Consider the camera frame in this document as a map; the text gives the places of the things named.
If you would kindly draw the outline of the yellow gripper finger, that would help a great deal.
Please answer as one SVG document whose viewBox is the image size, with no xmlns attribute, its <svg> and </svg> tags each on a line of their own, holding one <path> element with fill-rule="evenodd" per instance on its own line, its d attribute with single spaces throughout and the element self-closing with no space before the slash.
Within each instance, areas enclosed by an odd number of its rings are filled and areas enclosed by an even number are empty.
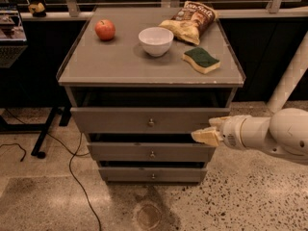
<svg viewBox="0 0 308 231">
<path fill-rule="evenodd" d="M 209 119 L 209 123 L 212 127 L 219 128 L 227 119 L 229 119 L 229 116 L 212 117 Z"/>
<path fill-rule="evenodd" d="M 193 131 L 191 132 L 191 136 L 196 142 L 205 143 L 213 147 L 219 146 L 219 143 L 222 141 L 221 135 L 216 127 Z"/>
</svg>

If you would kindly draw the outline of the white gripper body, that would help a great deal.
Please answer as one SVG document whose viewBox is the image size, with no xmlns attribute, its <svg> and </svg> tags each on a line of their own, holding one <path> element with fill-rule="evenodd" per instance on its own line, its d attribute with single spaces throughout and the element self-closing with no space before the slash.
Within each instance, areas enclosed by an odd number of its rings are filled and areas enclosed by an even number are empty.
<svg viewBox="0 0 308 231">
<path fill-rule="evenodd" d="M 233 149 L 244 150 L 241 130 L 248 115 L 234 115 L 227 118 L 220 126 L 220 133 L 226 146 Z"/>
</svg>

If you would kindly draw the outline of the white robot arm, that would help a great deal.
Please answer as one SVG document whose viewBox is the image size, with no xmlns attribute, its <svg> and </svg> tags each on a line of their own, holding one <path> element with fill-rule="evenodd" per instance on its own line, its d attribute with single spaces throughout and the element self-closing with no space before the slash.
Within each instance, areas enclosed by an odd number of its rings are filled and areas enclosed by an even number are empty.
<svg viewBox="0 0 308 231">
<path fill-rule="evenodd" d="M 194 141 L 217 147 L 256 149 L 298 164 L 308 162 L 308 112 L 284 105 L 308 68 L 308 34 L 295 51 L 269 102 L 270 117 L 214 117 L 210 126 L 192 132 Z"/>
</svg>

